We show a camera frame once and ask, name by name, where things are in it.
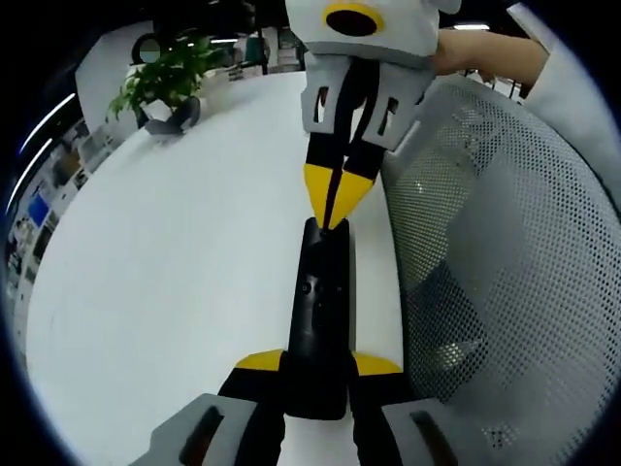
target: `white sleeve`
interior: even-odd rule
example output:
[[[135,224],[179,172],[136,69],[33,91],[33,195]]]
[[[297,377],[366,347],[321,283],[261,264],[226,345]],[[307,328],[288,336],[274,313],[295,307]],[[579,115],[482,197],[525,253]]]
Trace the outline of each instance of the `white sleeve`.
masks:
[[[582,155],[621,209],[621,138],[614,118],[594,81],[560,41],[525,107]]]

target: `white table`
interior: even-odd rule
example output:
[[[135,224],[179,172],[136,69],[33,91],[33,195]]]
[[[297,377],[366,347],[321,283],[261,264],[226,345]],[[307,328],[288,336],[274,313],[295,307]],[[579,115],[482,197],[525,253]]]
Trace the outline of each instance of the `white table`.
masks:
[[[126,464],[154,427],[286,345],[304,222],[304,74],[236,83],[230,108],[170,145],[139,131],[61,219],[35,282],[29,374],[85,464]],[[357,348],[402,364],[381,182],[351,216]],[[287,419],[280,465],[357,464],[350,417]]]

